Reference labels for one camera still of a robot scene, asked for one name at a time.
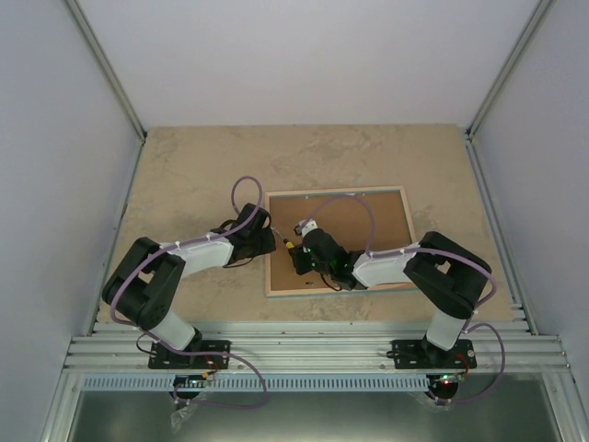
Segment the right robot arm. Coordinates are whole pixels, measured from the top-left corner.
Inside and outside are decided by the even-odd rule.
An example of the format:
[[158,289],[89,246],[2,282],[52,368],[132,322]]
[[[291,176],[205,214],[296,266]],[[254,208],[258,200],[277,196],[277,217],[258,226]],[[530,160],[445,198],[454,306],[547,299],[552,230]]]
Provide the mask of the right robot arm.
[[484,260],[436,231],[407,247],[382,251],[347,251],[314,221],[294,232],[301,243],[289,254],[298,274],[318,273],[345,291],[409,282],[433,303],[420,348],[410,351],[427,366],[443,367],[455,358],[458,338],[475,310],[497,291]]

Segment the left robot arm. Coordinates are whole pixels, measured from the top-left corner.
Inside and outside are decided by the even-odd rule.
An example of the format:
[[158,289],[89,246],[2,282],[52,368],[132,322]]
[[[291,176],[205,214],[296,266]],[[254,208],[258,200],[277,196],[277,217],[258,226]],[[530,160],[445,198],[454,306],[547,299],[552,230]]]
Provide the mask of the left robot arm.
[[102,300],[118,320],[127,320],[169,347],[181,367],[196,365],[202,334],[171,309],[180,280],[211,268],[238,267],[276,250],[271,215],[246,204],[237,219],[194,241],[167,244],[137,239],[102,289]]

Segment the yellow handled screwdriver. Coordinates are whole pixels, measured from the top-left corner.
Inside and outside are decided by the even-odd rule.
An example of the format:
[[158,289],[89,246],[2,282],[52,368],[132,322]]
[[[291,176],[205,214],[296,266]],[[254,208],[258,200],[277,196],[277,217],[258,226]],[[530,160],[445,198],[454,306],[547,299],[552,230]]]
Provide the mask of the yellow handled screwdriver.
[[280,238],[280,240],[283,242],[283,245],[289,252],[293,252],[295,250],[295,244],[289,238],[283,235],[278,229],[274,229],[274,233]]

